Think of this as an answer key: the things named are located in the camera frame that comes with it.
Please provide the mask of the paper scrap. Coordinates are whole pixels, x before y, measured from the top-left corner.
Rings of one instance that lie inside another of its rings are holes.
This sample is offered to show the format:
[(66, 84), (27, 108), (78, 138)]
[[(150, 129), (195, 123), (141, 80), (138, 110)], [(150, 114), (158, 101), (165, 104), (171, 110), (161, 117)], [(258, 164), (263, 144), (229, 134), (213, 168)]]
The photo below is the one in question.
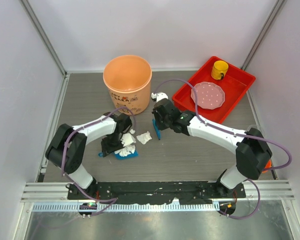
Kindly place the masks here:
[(127, 157), (129, 155), (132, 155), (135, 153), (135, 146), (134, 145), (128, 145), (125, 146), (124, 148), (117, 150), (114, 152), (115, 155), (118, 155), (120, 157)]
[(138, 136), (136, 136), (136, 139), (143, 145), (145, 145), (148, 141), (152, 140), (152, 137), (149, 133), (149, 131), (143, 133), (143, 134), (140, 134)]

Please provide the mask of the blue dustpan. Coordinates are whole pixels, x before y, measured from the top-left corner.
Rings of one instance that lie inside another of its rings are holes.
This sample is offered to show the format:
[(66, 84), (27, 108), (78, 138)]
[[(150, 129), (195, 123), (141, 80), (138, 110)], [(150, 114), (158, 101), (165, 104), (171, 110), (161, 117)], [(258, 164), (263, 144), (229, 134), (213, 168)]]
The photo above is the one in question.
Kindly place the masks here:
[(130, 159), (130, 158), (134, 158), (134, 157), (137, 157), (137, 156), (138, 156), (138, 153), (137, 153), (136, 150), (135, 150), (135, 153), (134, 153), (134, 154), (129, 155), (129, 156), (127, 156), (127, 157), (120, 157), (120, 156), (114, 154), (114, 157), (115, 157), (116, 159), (118, 159), (118, 160)]

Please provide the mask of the blue hand brush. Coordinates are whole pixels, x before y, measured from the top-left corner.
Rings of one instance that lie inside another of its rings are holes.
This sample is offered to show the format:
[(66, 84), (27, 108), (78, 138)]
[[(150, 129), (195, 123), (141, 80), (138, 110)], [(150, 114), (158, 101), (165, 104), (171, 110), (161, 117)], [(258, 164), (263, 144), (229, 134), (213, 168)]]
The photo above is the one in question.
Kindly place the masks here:
[(160, 130), (158, 129), (158, 126), (156, 124), (156, 120), (155, 119), (152, 120), (152, 124), (153, 124), (154, 130), (155, 130), (155, 133), (157, 135), (157, 138), (159, 140), (161, 140), (161, 133), (160, 133)]

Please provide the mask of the orange plastic bucket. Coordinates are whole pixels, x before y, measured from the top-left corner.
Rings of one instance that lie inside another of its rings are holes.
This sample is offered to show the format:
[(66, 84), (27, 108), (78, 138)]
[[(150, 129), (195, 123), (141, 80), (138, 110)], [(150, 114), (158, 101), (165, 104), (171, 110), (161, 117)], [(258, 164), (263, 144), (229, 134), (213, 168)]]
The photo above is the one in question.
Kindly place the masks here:
[(104, 68), (103, 81), (115, 108), (126, 114), (142, 113), (150, 102), (152, 69), (140, 56), (122, 55)]

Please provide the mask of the red plastic tray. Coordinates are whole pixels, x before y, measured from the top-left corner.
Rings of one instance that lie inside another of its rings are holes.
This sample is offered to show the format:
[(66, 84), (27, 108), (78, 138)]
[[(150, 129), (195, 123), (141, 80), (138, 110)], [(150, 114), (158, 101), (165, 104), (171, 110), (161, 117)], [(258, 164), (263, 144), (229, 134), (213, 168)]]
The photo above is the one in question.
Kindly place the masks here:
[(213, 64), (220, 60), (212, 56), (189, 80), (198, 95), (198, 112), (204, 118), (223, 123), (252, 86), (255, 77), (231, 64), (224, 79), (211, 76)]

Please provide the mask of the orange plastic bowl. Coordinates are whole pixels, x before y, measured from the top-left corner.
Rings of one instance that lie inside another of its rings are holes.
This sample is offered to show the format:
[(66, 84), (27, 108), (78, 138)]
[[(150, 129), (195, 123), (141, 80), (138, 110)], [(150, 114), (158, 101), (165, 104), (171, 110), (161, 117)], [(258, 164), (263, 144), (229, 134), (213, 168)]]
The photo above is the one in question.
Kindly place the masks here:
[(267, 162), (267, 164), (265, 165), (265, 167), (264, 167), (262, 173), (266, 173), (266, 172), (268, 171), (268, 169), (271, 168), (271, 167), (272, 167), (272, 161), (271, 161), (271, 159), (270, 159), (270, 160)]

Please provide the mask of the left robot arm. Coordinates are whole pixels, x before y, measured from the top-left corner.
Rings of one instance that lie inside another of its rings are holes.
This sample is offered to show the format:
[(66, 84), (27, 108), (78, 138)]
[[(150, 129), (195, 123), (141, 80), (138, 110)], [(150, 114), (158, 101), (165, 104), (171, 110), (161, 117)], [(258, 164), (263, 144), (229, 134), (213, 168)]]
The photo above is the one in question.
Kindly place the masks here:
[(78, 126), (62, 124), (49, 144), (45, 157), (69, 176), (84, 199), (92, 199), (96, 196), (98, 183), (82, 164), (86, 145), (102, 138), (101, 156), (106, 157), (124, 147), (123, 134), (131, 127), (129, 115), (111, 112)]

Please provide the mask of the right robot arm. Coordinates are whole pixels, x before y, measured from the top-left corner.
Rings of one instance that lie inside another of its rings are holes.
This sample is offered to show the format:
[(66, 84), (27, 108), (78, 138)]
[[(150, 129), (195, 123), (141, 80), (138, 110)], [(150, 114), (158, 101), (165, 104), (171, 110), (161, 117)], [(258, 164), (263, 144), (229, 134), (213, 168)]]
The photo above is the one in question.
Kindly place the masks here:
[(160, 131), (171, 129), (178, 134), (202, 138), (235, 154), (235, 165), (226, 169), (216, 182), (215, 190), (220, 197), (231, 195), (246, 179), (257, 180), (272, 157), (262, 133), (255, 128), (244, 131), (208, 120), (202, 122), (194, 112), (180, 111), (165, 97), (155, 99), (152, 113)]

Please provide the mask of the pink dotted plate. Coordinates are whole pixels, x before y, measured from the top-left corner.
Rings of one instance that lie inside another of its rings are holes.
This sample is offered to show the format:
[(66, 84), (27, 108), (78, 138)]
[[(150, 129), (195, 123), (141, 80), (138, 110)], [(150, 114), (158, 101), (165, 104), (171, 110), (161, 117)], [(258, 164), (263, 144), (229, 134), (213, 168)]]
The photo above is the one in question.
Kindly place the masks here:
[(212, 82), (201, 82), (191, 90), (191, 98), (195, 103), (195, 93), (197, 95), (197, 105), (202, 109), (214, 110), (221, 107), (225, 102), (225, 92), (222, 88)]

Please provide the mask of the yellow mug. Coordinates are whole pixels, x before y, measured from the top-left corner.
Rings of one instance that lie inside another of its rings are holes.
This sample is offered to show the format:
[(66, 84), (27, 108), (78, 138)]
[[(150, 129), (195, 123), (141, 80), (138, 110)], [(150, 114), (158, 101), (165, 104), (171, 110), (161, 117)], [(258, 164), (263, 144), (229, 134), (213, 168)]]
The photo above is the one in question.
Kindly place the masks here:
[(217, 60), (212, 67), (211, 71), (211, 77), (215, 80), (223, 80), (227, 71), (228, 71), (229, 65), (225, 61)]

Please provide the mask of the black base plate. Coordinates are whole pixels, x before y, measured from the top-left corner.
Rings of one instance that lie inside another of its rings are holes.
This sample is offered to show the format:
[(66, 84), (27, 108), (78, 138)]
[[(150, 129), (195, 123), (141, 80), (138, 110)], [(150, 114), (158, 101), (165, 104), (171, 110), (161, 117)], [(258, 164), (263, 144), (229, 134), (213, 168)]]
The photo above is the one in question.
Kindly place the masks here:
[(66, 185), (69, 200), (87, 200), (89, 197), (101, 203), (115, 201), (119, 205), (164, 205), (178, 199), (181, 205), (209, 204), (213, 199), (245, 198), (243, 184), (233, 190), (224, 189), (210, 181), (145, 181), (145, 182), (92, 182), (82, 193), (73, 183)]

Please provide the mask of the aluminium frame rail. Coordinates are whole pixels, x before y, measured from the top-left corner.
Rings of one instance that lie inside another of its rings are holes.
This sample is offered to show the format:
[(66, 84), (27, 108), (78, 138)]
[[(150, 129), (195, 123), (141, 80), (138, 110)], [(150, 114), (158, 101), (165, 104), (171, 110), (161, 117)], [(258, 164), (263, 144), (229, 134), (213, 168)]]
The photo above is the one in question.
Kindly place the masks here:
[(292, 200), (286, 180), (245, 181), (222, 197), (213, 181), (100, 182), (96, 196), (86, 197), (70, 182), (27, 183), (22, 202), (33, 202), (33, 211), (158, 212), (224, 210), (238, 201)]

